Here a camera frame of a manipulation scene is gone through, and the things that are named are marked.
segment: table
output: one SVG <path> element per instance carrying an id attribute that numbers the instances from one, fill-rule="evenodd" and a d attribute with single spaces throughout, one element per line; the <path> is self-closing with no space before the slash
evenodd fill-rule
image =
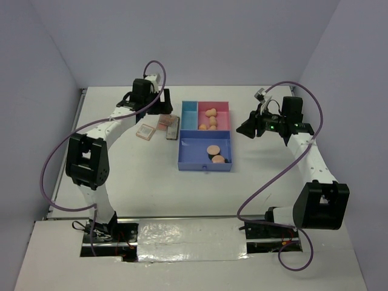
<path id="1" fill-rule="evenodd" d="M 256 86 L 170 89 L 176 114 L 180 114 L 183 100 L 228 101 L 232 129 L 245 121 L 257 106 L 252 97 L 258 89 Z M 76 117 L 78 125 L 108 116 L 129 90 L 130 87 L 89 88 Z M 289 87 L 273 91 L 274 99 L 280 103 L 283 96 L 291 93 Z M 276 105 L 271 105 L 271 109 L 276 110 Z M 179 172 L 178 142 L 167 141 L 165 132 L 156 132 L 151 141 L 135 136 L 142 123 L 156 125 L 157 119 L 157 116 L 146 116 L 109 151 L 111 172 L 107 190 L 121 219 L 235 215 L 248 196 L 293 161 L 283 140 L 275 133 L 250 140 L 232 131 L 234 161 L 230 173 Z M 263 214 L 270 206 L 292 205 L 302 186 L 301 175 L 294 168 L 252 201 L 245 214 Z M 63 171 L 54 197 L 61 206 L 85 205 L 81 193 Z M 275 253 L 257 253 L 234 261 L 180 263 L 124 263 L 117 257 L 80 258 L 82 232 L 71 228 L 74 217 L 87 218 L 87 212 L 74 214 L 51 209 L 48 218 L 53 220 L 36 223 L 15 290 L 366 291 L 344 224 L 338 231 L 306 230 L 315 248 L 314 260 L 306 270 L 294 273 L 281 267 Z M 309 248 L 304 237 L 301 244 L 302 253 L 282 254 L 286 264 L 297 267 L 308 260 Z"/>
<path id="2" fill-rule="evenodd" d="M 186 217 L 235 215 L 238 207 L 260 186 L 287 167 L 293 156 L 277 133 L 267 132 L 253 140 L 235 132 L 258 101 L 258 86 L 171 86 L 173 113 L 181 114 L 183 100 L 228 101 L 232 128 L 233 167 L 230 173 L 178 171 L 178 141 L 166 140 L 156 132 L 150 141 L 135 136 L 145 123 L 156 126 L 158 117 L 147 115 L 126 131 L 109 151 L 110 175 L 107 190 L 120 218 Z M 77 125 L 105 118 L 130 87 L 90 87 L 78 116 Z M 288 86 L 271 91 L 280 104 L 291 96 Z M 270 109 L 277 112 L 272 102 Z M 264 214 L 270 206 L 292 205 L 303 187 L 297 167 L 249 204 L 244 214 Z M 85 201 L 64 173 L 55 192 L 58 205 L 82 207 Z M 88 212 L 62 212 L 52 209 L 49 218 L 87 217 Z"/>

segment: white wall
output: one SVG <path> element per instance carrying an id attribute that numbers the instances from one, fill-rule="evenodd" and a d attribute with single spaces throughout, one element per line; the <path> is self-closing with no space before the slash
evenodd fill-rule
<path id="1" fill-rule="evenodd" d="M 158 59 L 170 85 L 302 74 L 339 0 L 32 0 L 81 87 L 129 85 Z"/>
<path id="2" fill-rule="evenodd" d="M 386 0 L 341 0 L 300 80 L 325 113 L 326 163 L 351 190 L 346 223 L 370 291 L 388 274 L 387 12 Z M 317 125 L 311 101 L 305 113 Z"/>
<path id="3" fill-rule="evenodd" d="M 31 3 L 1 0 L 1 290 L 13 290 L 33 222 L 48 209 L 39 193 L 39 171 L 69 132 L 78 98 L 75 80 Z M 50 167 L 49 192 L 61 161 L 56 157 Z"/>

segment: purple cable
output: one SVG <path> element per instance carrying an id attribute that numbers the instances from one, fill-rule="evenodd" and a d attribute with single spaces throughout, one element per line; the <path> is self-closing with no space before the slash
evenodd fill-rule
<path id="1" fill-rule="evenodd" d="M 145 65 L 145 68 L 144 68 L 144 71 L 143 71 L 143 75 L 146 74 L 146 71 L 149 67 L 150 64 L 158 64 L 162 71 L 163 71 L 163 83 L 162 83 L 162 87 L 158 93 L 158 95 L 155 97 L 155 99 L 147 106 L 145 106 L 144 108 L 142 108 L 141 110 L 139 111 L 136 111 L 136 112 L 133 112 L 131 114 L 128 114 L 128 115 L 123 115 L 123 116 L 120 116 L 120 117 L 116 117 L 115 120 L 119 120 L 119 119 L 124 119 L 124 118 L 128 118 L 128 117 L 131 117 L 131 116 L 134 116 L 134 115 L 137 115 L 139 113 L 142 113 L 144 111 L 146 111 L 147 109 L 149 109 L 152 105 L 155 104 L 155 102 L 160 98 L 160 96 L 162 95 L 162 92 L 164 90 L 164 86 L 166 85 L 166 77 L 167 77 L 167 74 L 166 74 L 166 70 L 164 68 L 164 66 L 159 62 L 159 61 L 156 61 L 156 60 L 152 60 L 150 62 L 148 62 L 147 65 Z M 85 206 L 85 207 L 81 207 L 81 208 L 66 208 L 66 207 L 62 207 L 62 206 L 58 206 L 56 205 L 51 199 L 50 197 L 47 196 L 45 190 L 44 190 L 44 173 L 46 171 L 46 168 L 47 168 L 47 165 L 49 164 L 51 158 L 53 157 L 53 155 L 55 154 L 55 152 L 60 148 L 61 145 L 63 145 L 63 143 L 65 143 L 69 137 L 72 136 L 72 134 L 82 130 L 82 129 L 85 129 L 86 127 L 89 127 L 89 126 L 92 126 L 92 125 L 95 125 L 97 123 L 102 123 L 102 122 L 107 122 L 107 121 L 110 121 L 109 118 L 102 118 L 102 119 L 99 119 L 99 120 L 96 120 L 96 121 L 92 121 L 90 123 L 87 123 L 85 125 L 82 125 L 80 127 L 78 127 L 77 129 L 75 129 L 74 131 L 70 132 L 69 135 L 67 135 L 47 156 L 47 159 L 45 160 L 45 162 L 43 163 L 43 167 L 42 167 L 42 171 L 41 171 L 41 177 L 39 179 L 39 187 L 41 189 L 41 194 L 43 196 L 43 198 L 54 208 L 56 209 L 59 209 L 59 210 L 62 210 L 62 211 L 67 211 L 67 212 L 78 212 L 78 211 L 83 211 L 83 210 L 88 210 L 88 209 L 91 209 L 91 208 L 95 208 L 95 215 L 94 215 L 94 219 L 93 219 L 93 222 L 92 222 L 92 227 L 91 227 L 91 230 L 90 230 L 90 245 L 92 247 L 92 252 L 93 254 L 96 256 L 95 254 L 95 251 L 93 249 L 93 241 L 92 241 L 92 233 L 93 233 L 93 230 L 94 230 L 94 225 L 95 225 L 95 222 L 96 222 L 96 217 L 97 217 L 97 208 L 96 208 L 96 204 L 92 204 L 92 205 L 89 205 L 89 206 Z"/>
<path id="2" fill-rule="evenodd" d="M 323 126 L 323 112 L 322 112 L 322 108 L 321 108 L 321 105 L 319 104 L 317 98 L 314 96 L 314 94 L 309 90 L 307 89 L 305 86 L 297 83 L 297 82 L 293 82 L 293 81 L 282 81 L 282 82 L 279 82 L 279 83 L 276 83 L 274 85 L 272 85 L 271 87 L 269 87 L 267 90 L 266 90 L 266 93 L 270 92 L 273 88 L 275 88 L 276 86 L 279 86 L 279 85 L 282 85 L 282 84 L 292 84 L 292 85 L 295 85 L 295 86 L 298 86 L 300 88 L 302 88 L 303 90 L 305 90 L 312 98 L 313 100 L 315 101 L 315 104 L 316 106 L 318 107 L 318 111 L 319 111 L 319 116 L 320 116 L 320 122 L 319 122 L 319 127 L 318 127 L 318 130 L 314 133 L 313 137 L 311 140 L 314 140 L 318 134 L 320 133 L 321 129 L 322 129 L 322 126 Z M 265 183 L 259 190 L 257 190 L 254 194 L 252 194 L 248 199 L 246 199 L 244 201 L 244 203 L 240 206 L 240 208 L 238 209 L 237 211 L 237 218 L 241 221 L 244 221 L 244 222 L 250 222 L 250 223 L 257 223 L 257 224 L 265 224 L 265 225 L 268 225 L 268 226 L 278 226 L 278 227 L 285 227 L 285 228 L 288 228 L 288 229 L 294 229 L 295 226 L 288 226 L 287 224 L 279 224 L 279 223 L 274 223 L 274 222 L 268 222 L 268 221 L 260 221 L 260 220 L 250 220 L 250 219 L 245 219 L 243 217 L 241 217 L 241 212 L 242 210 L 246 207 L 246 205 L 248 205 L 249 202 L 251 202 L 255 197 L 257 197 L 261 192 L 263 192 L 266 188 L 268 188 L 268 186 L 270 186 L 271 184 L 273 184 L 276 180 L 278 180 L 280 177 L 282 177 L 285 173 L 287 173 L 289 170 L 291 170 L 295 165 L 297 165 L 306 155 L 307 153 L 309 152 L 309 150 L 311 149 L 311 146 L 312 146 L 312 143 L 310 143 L 307 148 L 305 149 L 305 151 L 296 159 L 294 160 L 294 162 L 292 162 L 288 167 L 286 167 L 283 171 L 281 171 L 279 174 L 277 174 L 275 177 L 273 177 L 270 181 L 268 181 L 267 183 Z M 287 267 L 281 260 L 281 257 L 280 257 L 280 254 L 281 252 L 284 250 L 285 247 L 289 246 L 290 244 L 296 244 L 297 242 L 290 242 L 284 246 L 282 246 L 280 249 L 279 249 L 279 252 L 278 252 L 278 259 L 279 259 L 279 262 L 280 264 L 285 267 L 287 270 L 290 270 L 290 271 L 294 271 L 294 272 L 298 272 L 298 271 L 302 271 L 304 269 L 306 269 L 312 262 L 313 260 L 313 257 L 314 257 L 314 249 L 313 249 L 313 244 L 311 242 L 311 239 L 309 238 L 309 236 L 307 235 L 307 233 L 303 230 L 303 229 L 298 229 L 301 233 L 304 234 L 304 236 L 307 238 L 307 241 L 310 245 L 310 249 L 311 249 L 311 255 L 310 255 L 310 258 L 308 260 L 308 262 L 300 267 L 300 268 L 297 268 L 297 269 L 293 269 L 293 268 L 290 268 L 290 267 Z"/>

